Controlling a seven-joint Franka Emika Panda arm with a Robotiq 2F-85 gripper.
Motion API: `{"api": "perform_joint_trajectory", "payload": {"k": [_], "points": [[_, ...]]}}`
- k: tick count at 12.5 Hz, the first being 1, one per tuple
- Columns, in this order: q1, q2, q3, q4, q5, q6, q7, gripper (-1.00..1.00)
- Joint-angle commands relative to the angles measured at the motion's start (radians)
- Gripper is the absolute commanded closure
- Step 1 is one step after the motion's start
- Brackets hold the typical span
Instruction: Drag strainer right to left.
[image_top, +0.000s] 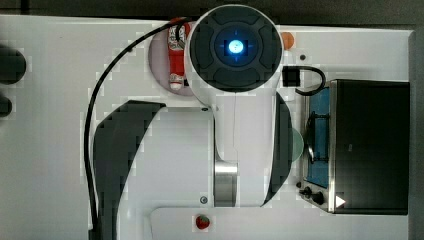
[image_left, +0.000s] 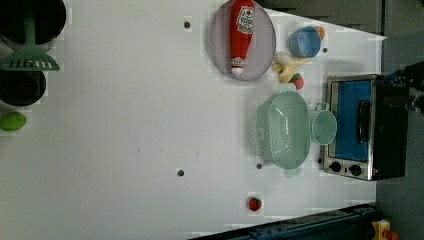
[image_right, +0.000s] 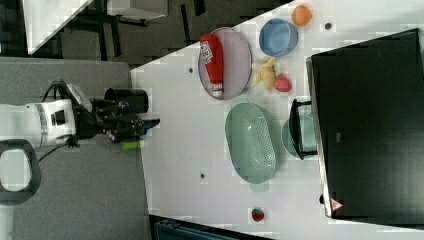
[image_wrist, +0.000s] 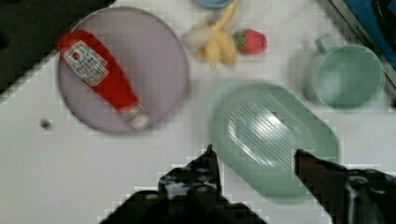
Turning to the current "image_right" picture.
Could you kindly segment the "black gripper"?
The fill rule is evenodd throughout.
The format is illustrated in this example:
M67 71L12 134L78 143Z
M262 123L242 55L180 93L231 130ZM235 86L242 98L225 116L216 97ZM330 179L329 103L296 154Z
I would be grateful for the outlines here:
M76 132L73 140L91 139L96 135L108 135L112 142L119 142L137 134L146 134L160 123L159 119L137 120L142 108L133 103L93 99L89 111L77 100L72 101Z

